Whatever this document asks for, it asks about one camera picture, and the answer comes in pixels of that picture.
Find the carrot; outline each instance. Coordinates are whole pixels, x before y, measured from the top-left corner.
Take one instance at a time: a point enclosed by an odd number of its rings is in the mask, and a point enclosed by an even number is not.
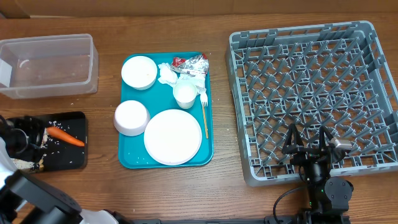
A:
[[[85,143],[82,142],[81,140],[77,140],[74,137],[70,136],[68,133],[65,131],[62,131],[61,129],[57,127],[49,127],[46,129],[47,133],[57,139],[60,139],[62,141],[65,141],[67,143],[76,145],[76,146],[84,146]]]

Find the white bowl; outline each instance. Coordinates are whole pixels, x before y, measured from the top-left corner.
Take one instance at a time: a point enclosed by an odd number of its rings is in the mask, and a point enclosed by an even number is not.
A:
[[[125,136],[137,136],[145,131],[150,120],[147,108],[140,102],[129,100],[121,103],[114,112],[113,124]]]
[[[123,81],[137,90],[151,87],[156,81],[156,76],[157,66],[149,57],[132,57],[122,67]]]
[[[182,109],[191,108],[197,94],[197,87],[190,81],[178,81],[173,88],[173,96]]]

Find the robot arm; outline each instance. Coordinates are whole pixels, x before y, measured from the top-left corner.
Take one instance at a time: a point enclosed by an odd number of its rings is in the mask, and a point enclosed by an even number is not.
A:
[[[278,224],[282,223],[275,212],[279,200],[287,194],[304,188],[308,190],[311,208],[304,208],[302,213],[297,215],[295,224],[350,223],[349,217],[343,216],[343,213],[349,209],[348,202],[354,187],[341,177],[331,177],[330,171],[332,165],[343,160],[347,152],[351,150],[351,142],[334,137],[324,126],[320,126],[318,134],[319,146],[316,148],[305,147],[296,126],[289,125],[282,152],[292,155],[290,165],[298,166],[299,176],[305,185],[292,189],[278,198],[273,209],[274,219]]]
[[[0,138],[0,188],[4,187],[4,181],[17,170],[6,151],[6,143]]]
[[[12,223],[23,205],[35,208],[21,223],[130,224],[118,213],[82,210],[74,199],[36,178],[17,170],[0,138],[0,223]]]

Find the clear plastic container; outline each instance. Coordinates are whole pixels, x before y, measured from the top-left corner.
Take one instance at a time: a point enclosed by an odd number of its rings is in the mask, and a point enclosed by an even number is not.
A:
[[[98,52],[89,34],[2,40],[0,59],[12,67],[11,77],[0,70],[9,79],[0,93],[12,99],[97,92]]]

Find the plastic fork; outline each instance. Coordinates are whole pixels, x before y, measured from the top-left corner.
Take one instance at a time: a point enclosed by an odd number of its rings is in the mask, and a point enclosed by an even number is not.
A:
[[[200,102],[201,102],[201,110],[203,112],[203,121],[205,122],[206,139],[208,139],[209,134],[208,134],[208,130],[207,130],[207,121],[206,121],[206,113],[205,113],[205,107],[208,104],[208,98],[207,98],[206,92],[204,92],[200,95]]]

